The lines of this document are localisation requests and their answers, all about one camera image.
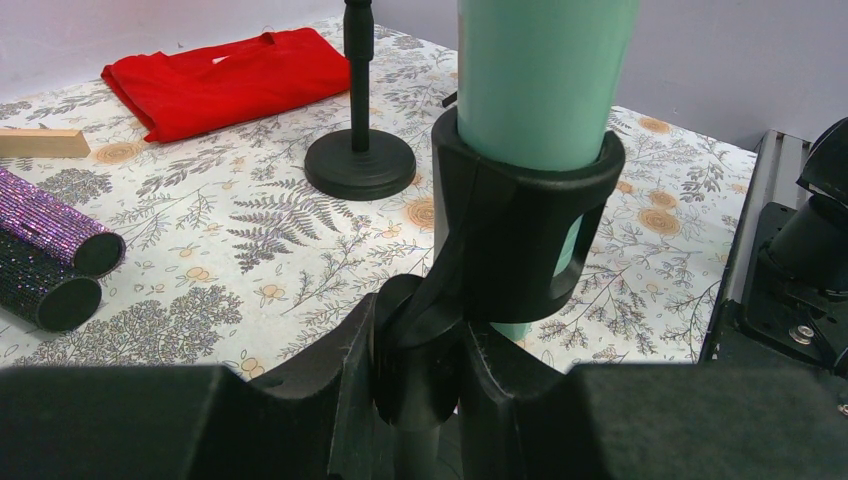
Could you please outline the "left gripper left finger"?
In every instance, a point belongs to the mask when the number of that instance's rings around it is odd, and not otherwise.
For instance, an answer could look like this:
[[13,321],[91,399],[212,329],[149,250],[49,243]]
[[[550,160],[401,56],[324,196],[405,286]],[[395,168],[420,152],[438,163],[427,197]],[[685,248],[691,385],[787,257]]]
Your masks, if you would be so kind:
[[223,365],[5,368],[1,475],[368,479],[373,302],[251,381]]

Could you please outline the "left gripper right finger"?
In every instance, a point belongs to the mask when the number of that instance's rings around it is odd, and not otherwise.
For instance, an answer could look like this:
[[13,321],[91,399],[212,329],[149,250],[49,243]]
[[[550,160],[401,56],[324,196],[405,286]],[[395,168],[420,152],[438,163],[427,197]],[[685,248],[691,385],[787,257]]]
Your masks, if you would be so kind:
[[468,479],[843,479],[847,419],[793,367],[580,364],[559,372],[470,325]]

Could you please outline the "black round-base mic stand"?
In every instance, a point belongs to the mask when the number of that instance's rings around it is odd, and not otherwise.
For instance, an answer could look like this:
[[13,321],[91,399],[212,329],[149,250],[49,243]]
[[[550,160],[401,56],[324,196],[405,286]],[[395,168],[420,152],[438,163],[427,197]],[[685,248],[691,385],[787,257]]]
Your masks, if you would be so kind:
[[496,330],[531,323],[571,298],[625,163],[613,132],[589,165],[542,171],[467,145],[450,109],[432,130],[442,238],[425,277],[380,289],[373,309],[372,392],[392,434],[391,475],[434,479],[442,426],[458,424],[448,465],[467,479],[555,475],[555,438],[585,427],[564,375]]

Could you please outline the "mint green microphone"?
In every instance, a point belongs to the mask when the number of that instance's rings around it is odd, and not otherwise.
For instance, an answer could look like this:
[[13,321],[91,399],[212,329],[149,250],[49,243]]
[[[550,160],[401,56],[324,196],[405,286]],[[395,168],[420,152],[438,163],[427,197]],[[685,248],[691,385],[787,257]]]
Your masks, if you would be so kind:
[[602,149],[637,1],[461,1],[458,133],[490,160],[540,171]]

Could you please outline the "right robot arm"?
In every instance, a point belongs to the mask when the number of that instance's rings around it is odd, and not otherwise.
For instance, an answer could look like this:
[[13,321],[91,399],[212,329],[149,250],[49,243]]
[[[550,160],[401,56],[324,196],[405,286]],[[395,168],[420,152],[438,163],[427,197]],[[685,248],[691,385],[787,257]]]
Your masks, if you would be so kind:
[[700,359],[847,378],[847,121],[768,131]]

